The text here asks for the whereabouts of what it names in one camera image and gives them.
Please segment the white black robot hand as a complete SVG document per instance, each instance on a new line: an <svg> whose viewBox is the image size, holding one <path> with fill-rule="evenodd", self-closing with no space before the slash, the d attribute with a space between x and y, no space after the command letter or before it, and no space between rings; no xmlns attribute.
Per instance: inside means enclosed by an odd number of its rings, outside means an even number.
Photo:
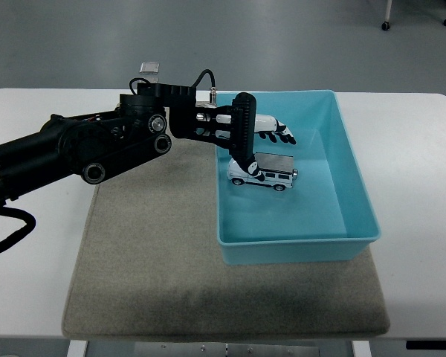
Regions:
<svg viewBox="0 0 446 357"><path fill-rule="evenodd" d="M268 138L273 143L279 138L286 144L296 144L291 130L271 115L256 113L256 98L249 93L237 94L232 102L232 125L235 129L230 134L231 145L229 153L239 167L248 175L264 181L265 177L259 168L253 153L254 134L263 139Z"/></svg>

